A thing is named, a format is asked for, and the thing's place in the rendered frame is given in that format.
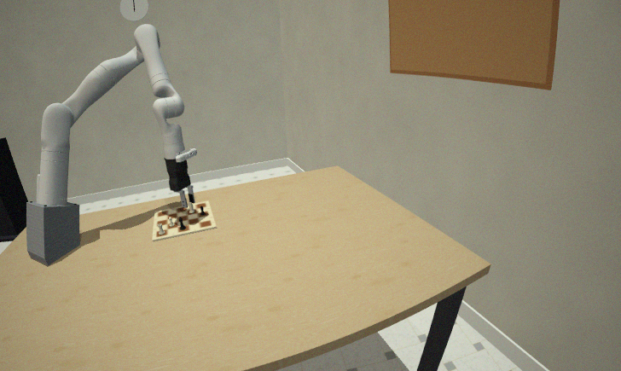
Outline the brown and cream chessboard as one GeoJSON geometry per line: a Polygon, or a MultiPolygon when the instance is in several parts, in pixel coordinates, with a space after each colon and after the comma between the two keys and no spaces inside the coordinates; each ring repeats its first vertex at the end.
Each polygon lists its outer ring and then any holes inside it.
{"type": "Polygon", "coordinates": [[[179,206],[154,212],[154,228],[152,241],[160,241],[181,235],[193,234],[209,229],[215,229],[217,227],[212,215],[209,201],[195,203],[193,204],[193,208],[194,213],[189,213],[189,206],[187,208],[179,206]],[[206,215],[204,216],[201,216],[201,206],[203,206],[203,211],[206,213],[206,215]],[[172,222],[175,224],[173,227],[170,227],[169,217],[171,217],[172,222]],[[186,229],[184,230],[180,230],[180,217],[183,220],[183,225],[186,227],[186,229]],[[163,235],[159,234],[159,223],[162,223],[162,229],[165,231],[163,235]]]}

